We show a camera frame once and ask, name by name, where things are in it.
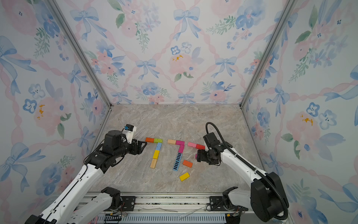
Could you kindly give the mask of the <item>red block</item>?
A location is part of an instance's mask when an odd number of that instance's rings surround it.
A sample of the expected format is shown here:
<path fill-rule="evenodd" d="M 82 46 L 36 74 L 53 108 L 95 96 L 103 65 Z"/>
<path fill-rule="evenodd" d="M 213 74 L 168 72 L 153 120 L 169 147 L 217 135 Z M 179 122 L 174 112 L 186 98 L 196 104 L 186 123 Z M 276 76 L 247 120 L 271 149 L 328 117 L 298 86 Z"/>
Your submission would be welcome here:
<path fill-rule="evenodd" d="M 196 144 L 195 148 L 199 149 L 199 150 L 205 150 L 205 146 L 200 145 L 200 144 Z"/>

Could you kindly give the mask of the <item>light pink block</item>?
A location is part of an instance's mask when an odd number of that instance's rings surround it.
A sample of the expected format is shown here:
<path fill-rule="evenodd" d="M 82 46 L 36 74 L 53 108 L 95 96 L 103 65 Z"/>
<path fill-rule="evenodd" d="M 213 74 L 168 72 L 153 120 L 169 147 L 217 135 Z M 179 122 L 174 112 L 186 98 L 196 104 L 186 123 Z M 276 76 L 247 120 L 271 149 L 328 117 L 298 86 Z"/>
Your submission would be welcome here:
<path fill-rule="evenodd" d="M 196 148 L 196 143 L 192 143 L 192 142 L 188 142 L 187 144 L 189 147 L 193 147 L 193 148 Z"/>

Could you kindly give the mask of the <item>green block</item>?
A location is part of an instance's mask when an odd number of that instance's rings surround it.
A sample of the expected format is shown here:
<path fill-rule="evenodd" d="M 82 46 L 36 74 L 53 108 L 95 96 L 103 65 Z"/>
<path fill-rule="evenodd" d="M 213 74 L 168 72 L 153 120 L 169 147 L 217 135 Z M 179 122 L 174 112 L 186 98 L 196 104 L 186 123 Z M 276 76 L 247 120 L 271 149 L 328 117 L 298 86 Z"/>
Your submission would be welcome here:
<path fill-rule="evenodd" d="M 154 138 L 154 141 L 153 141 L 154 143 L 162 143 L 163 142 L 163 140 L 162 139 L 158 139 L 158 138 Z"/>

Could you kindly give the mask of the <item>light blue block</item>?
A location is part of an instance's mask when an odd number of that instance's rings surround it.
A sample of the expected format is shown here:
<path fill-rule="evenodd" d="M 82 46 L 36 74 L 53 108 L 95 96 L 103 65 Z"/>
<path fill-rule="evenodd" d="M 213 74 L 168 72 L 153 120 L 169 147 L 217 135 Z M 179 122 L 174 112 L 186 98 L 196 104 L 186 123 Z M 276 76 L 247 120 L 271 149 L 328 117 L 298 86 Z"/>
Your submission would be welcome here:
<path fill-rule="evenodd" d="M 156 149 L 155 149 L 155 151 L 156 152 L 159 152 L 160 150 L 161 150 L 161 146 L 162 146 L 162 143 L 157 143 L 157 146 L 156 146 Z"/>

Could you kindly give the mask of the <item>striped natural wood block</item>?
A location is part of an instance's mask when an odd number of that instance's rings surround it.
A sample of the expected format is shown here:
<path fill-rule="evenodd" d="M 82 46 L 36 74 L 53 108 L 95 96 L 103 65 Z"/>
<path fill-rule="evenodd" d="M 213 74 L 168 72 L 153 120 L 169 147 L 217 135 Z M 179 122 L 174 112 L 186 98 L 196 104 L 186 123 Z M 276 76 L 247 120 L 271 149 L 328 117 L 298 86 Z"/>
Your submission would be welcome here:
<path fill-rule="evenodd" d="M 158 161 L 157 159 L 152 159 L 152 162 L 151 162 L 151 165 L 150 165 L 151 169 L 155 169 L 157 161 Z"/>

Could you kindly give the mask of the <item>blue slotted block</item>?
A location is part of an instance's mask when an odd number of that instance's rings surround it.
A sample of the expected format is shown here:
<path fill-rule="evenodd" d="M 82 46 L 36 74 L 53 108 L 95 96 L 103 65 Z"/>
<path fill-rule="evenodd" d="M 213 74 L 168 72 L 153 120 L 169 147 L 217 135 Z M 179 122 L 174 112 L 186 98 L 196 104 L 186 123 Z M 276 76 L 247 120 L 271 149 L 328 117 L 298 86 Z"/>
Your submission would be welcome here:
<path fill-rule="evenodd" d="M 179 165 L 180 165 L 180 162 L 179 162 L 179 161 L 176 161 L 176 162 L 174 163 L 173 170 L 174 170 L 174 171 L 178 171 Z"/>
<path fill-rule="evenodd" d="M 180 162 L 182 159 L 182 153 L 177 153 L 176 162 Z"/>

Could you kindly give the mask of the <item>tan wooden block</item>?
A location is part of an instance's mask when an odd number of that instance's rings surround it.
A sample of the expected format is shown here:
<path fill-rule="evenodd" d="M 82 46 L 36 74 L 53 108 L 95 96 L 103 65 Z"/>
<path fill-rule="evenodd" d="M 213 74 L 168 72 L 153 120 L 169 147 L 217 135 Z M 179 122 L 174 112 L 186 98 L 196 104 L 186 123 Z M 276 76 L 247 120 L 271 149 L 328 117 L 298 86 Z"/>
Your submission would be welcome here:
<path fill-rule="evenodd" d="M 168 142 L 168 144 L 176 145 L 176 140 L 168 139 L 167 142 Z"/>

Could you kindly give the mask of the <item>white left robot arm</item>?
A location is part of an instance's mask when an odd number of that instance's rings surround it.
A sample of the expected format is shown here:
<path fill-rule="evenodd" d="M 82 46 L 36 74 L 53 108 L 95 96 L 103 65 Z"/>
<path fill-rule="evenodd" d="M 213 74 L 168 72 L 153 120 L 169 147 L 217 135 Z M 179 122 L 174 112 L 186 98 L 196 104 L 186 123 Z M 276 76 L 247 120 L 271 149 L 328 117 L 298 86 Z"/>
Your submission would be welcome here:
<path fill-rule="evenodd" d="M 27 224 L 87 224 L 103 211 L 118 211 L 125 205 L 120 190 L 106 187 L 80 209 L 77 206 L 106 171 L 118 165 L 118 158 L 139 155 L 147 143 L 133 138 L 136 126 L 127 124 L 123 130 L 109 131 L 96 149 L 84 160 L 84 165 L 64 192 L 40 215 L 31 215 Z"/>

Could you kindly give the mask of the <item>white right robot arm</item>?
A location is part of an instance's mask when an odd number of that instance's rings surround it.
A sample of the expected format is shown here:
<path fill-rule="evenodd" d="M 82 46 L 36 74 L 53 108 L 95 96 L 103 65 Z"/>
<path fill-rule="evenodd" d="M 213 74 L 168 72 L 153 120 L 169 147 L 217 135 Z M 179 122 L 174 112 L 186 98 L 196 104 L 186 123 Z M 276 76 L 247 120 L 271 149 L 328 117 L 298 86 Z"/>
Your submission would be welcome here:
<path fill-rule="evenodd" d="M 234 170 L 250 187 L 250 190 L 240 190 L 231 187 L 222 193 L 222 201 L 214 203 L 211 210 L 223 207 L 237 216 L 245 209 L 252 210 L 263 222 L 271 219 L 285 221 L 289 217 L 289 202 L 280 177 L 267 173 L 258 168 L 228 142 L 218 140 L 214 133 L 204 137 L 205 148 L 197 151 L 196 160 L 209 165 L 225 164 Z"/>

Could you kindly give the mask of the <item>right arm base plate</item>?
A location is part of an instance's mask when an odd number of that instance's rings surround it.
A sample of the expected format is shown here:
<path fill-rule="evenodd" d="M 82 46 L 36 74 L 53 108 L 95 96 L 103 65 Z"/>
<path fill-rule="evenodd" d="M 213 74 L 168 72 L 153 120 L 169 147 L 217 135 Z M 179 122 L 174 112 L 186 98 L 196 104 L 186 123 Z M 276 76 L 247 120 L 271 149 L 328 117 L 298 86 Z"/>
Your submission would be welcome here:
<path fill-rule="evenodd" d="M 234 213 L 240 209 L 241 206 L 225 205 L 222 196 L 210 196 L 209 203 L 206 207 L 207 211 L 225 211 L 229 213 Z"/>

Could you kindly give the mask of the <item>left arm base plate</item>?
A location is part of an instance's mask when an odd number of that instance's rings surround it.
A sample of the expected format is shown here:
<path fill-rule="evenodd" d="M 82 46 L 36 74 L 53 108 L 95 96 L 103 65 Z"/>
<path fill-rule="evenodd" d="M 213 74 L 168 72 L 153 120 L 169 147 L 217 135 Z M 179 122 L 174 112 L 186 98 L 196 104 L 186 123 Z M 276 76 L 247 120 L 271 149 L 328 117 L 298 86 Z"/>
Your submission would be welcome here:
<path fill-rule="evenodd" d="M 135 202 L 136 202 L 135 196 L 121 196 L 119 210 L 125 212 L 134 211 Z"/>

